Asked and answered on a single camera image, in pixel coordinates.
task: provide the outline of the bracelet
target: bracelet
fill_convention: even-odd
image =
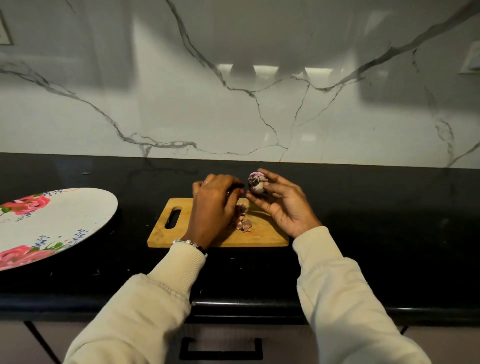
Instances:
[[[200,250],[200,252],[201,252],[203,255],[205,255],[205,258],[207,258],[207,256],[208,256],[207,252],[206,252],[205,250],[203,250],[203,248],[202,248],[201,246],[198,246],[197,243],[192,243],[192,241],[191,241],[190,239],[189,239],[189,240],[186,240],[186,241],[185,241],[185,240],[182,240],[182,239],[176,239],[176,240],[173,241],[173,244],[175,244],[175,243],[185,243],[185,244],[191,245],[191,246],[193,246],[195,249]]]

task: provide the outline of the black countertop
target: black countertop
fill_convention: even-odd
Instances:
[[[0,202],[69,187],[113,192],[112,221],[61,254],[0,272],[0,319],[90,320],[167,249],[146,240],[171,197],[258,167],[297,182],[398,325],[480,324],[480,170],[0,153]],[[190,322],[304,323],[291,246],[213,248]]]

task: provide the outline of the plate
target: plate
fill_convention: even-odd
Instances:
[[[117,211],[111,192],[70,188],[0,205],[0,270],[36,262],[85,240]]]

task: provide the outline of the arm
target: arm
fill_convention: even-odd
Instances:
[[[250,192],[247,198],[295,238],[301,266],[297,291],[317,338],[319,362],[430,363],[417,344],[400,335],[358,264],[342,256],[301,188],[275,173],[259,171],[274,182],[264,183],[264,188],[275,198]]]
[[[193,184],[193,206],[183,240],[207,249],[229,223],[241,183],[213,174]],[[67,351],[68,364],[161,364],[168,339],[190,313],[190,289],[205,264],[200,250],[173,244],[147,275],[131,277],[108,301]]]

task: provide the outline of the cutting board handle hole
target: cutting board handle hole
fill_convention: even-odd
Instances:
[[[173,229],[177,224],[181,212],[181,206],[175,206],[170,212],[170,216],[165,223],[165,229]]]

